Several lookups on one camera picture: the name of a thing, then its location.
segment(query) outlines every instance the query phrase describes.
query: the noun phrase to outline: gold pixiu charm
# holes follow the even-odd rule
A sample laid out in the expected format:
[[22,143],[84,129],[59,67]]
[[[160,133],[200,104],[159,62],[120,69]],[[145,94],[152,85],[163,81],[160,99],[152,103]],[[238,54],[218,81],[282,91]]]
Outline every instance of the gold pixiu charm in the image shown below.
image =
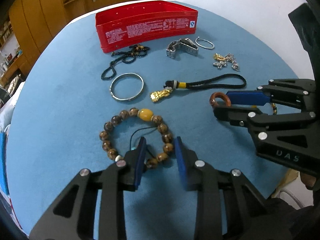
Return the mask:
[[172,92],[172,89],[164,89],[161,91],[155,91],[155,92],[150,93],[150,98],[151,98],[152,102],[155,103],[159,99],[169,96],[171,92]]
[[213,55],[213,59],[215,59],[215,60],[218,60],[218,61],[225,61],[226,60],[226,58],[225,57],[223,57],[222,55],[220,55],[220,54],[218,54],[218,53],[215,53],[214,55]]

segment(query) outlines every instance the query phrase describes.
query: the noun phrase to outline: silver charm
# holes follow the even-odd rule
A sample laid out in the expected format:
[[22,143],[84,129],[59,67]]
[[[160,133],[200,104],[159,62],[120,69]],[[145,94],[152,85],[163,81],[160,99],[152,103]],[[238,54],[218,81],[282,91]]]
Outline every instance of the silver charm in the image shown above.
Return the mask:
[[213,63],[213,65],[218,69],[222,69],[222,67],[227,66],[227,63],[225,61],[220,60],[220,62],[215,62]]
[[240,70],[240,67],[235,59],[235,56],[231,53],[228,53],[226,56],[225,56],[225,60],[228,61],[228,62],[231,62],[232,63],[232,69],[235,70],[235,71],[239,71]]

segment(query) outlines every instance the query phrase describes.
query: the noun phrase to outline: silver bangle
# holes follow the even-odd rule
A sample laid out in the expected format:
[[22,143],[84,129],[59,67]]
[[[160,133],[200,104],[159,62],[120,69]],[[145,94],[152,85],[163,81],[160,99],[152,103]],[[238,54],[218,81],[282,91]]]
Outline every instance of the silver bangle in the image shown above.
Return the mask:
[[[212,45],[212,47],[202,46],[202,45],[200,45],[200,44],[198,43],[198,41],[206,41],[207,43],[210,43],[210,44]],[[204,39],[200,39],[199,36],[196,38],[195,43],[196,43],[199,47],[204,48],[204,49],[214,49],[214,44],[213,44],[212,42],[207,41],[207,40],[204,40]]]
[[[142,82],[141,89],[140,89],[139,93],[136,94],[136,95],[133,96],[133,97],[130,97],[130,98],[117,98],[117,97],[114,95],[114,93],[113,93],[113,86],[114,86],[114,84],[116,83],[116,81],[118,81],[119,79],[124,78],[124,77],[126,77],[126,76],[138,77],[138,78],[141,80],[141,82]],[[139,95],[142,93],[143,88],[144,88],[144,81],[143,81],[143,79],[142,79],[141,76],[139,76],[139,75],[136,74],[136,73],[124,73],[124,74],[122,74],[122,75],[120,75],[120,76],[117,76],[117,77],[112,81],[111,86],[110,86],[110,88],[109,88],[109,91],[110,91],[111,96],[112,96],[115,100],[124,102],[124,101],[131,101],[131,100],[135,99],[137,96],[139,96]]]

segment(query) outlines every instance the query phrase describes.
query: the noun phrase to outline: blue table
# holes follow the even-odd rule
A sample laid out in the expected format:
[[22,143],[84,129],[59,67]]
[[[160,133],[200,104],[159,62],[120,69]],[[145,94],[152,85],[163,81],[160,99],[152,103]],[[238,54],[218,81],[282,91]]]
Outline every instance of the blue table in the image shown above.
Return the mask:
[[[212,41],[215,49],[199,48],[198,57],[180,53],[173,60],[166,57],[165,49],[183,37],[144,42],[151,48],[145,58],[116,66],[118,75],[136,72],[146,82],[142,96],[129,103],[114,101],[108,91],[111,82],[100,79],[113,58],[100,49],[95,15],[66,26],[42,53],[17,102],[7,146],[10,196],[27,233],[80,169],[94,172],[113,163],[101,148],[99,132],[113,115],[134,106],[161,115],[174,136],[181,136],[187,147],[215,168],[239,168],[265,197],[275,189],[286,169],[255,155],[247,129],[216,120],[209,105],[209,97],[216,90],[176,91],[160,103],[150,100],[149,93],[161,90],[166,80],[194,82],[234,73],[231,64],[221,71],[213,67],[213,53],[235,55],[240,74],[247,79],[247,90],[271,78],[296,78],[274,51],[246,30],[209,11],[193,8],[199,10],[199,17],[196,34],[189,38],[200,36]],[[129,96],[139,88],[138,81],[127,79],[116,86],[116,92],[120,97]],[[269,105],[263,110],[272,113]],[[293,110],[279,106],[278,111]],[[120,153],[128,150],[132,132],[145,126],[130,119],[116,127],[113,142]],[[146,139],[155,153],[161,151],[158,132],[146,134]],[[182,189],[175,159],[166,167],[145,173],[137,192],[125,192],[124,203],[128,239],[192,239],[196,192]]]

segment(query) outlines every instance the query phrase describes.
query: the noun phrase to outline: black string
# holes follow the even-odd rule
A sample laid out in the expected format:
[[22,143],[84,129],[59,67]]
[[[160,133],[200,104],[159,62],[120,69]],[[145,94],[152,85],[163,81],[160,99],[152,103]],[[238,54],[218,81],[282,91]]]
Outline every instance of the black string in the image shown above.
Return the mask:
[[151,126],[151,127],[144,127],[144,128],[140,128],[140,129],[135,130],[135,131],[133,132],[133,134],[131,135],[131,137],[130,137],[130,148],[129,148],[129,150],[131,150],[132,137],[134,136],[134,134],[135,134],[136,132],[138,132],[138,131],[145,130],[145,129],[151,129],[151,128],[155,128],[155,130],[157,129],[157,127]]

